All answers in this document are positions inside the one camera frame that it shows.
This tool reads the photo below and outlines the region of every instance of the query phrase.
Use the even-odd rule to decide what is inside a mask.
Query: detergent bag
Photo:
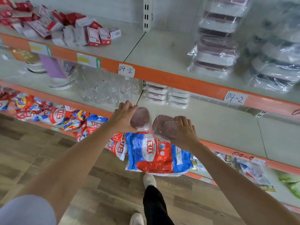
[[[146,133],[126,133],[127,170],[141,170],[159,176],[179,176],[193,166],[190,153]]]

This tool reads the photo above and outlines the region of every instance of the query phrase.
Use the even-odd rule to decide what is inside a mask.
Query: person
[[[130,120],[137,105],[120,103],[112,117],[93,134],[75,144],[34,178],[18,196],[0,209],[1,225],[58,224],[77,190],[115,133],[137,132]],[[175,117],[178,135],[171,143],[189,151],[205,166],[227,199],[247,225],[300,225],[281,203],[232,169],[199,142],[192,122]],[[144,176],[143,198],[147,224],[174,224],[167,214],[162,194],[153,175]],[[130,225],[142,225],[141,214],[134,214]]]

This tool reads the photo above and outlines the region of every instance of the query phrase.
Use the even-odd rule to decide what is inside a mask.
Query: white sleeve
[[[51,205],[42,197],[17,197],[0,209],[1,225],[56,225]]]

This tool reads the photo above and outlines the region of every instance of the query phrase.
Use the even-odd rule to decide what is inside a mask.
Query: shoe
[[[144,225],[143,216],[140,213],[134,213],[130,219],[130,225]]]
[[[148,185],[153,185],[154,187],[156,187],[156,181],[153,175],[145,174],[143,179],[144,179],[145,189],[147,189]]]

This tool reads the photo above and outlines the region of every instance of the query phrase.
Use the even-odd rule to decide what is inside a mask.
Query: pant leg
[[[143,198],[144,212],[147,225],[174,225],[167,213],[167,207],[163,195],[154,186],[149,185]]]

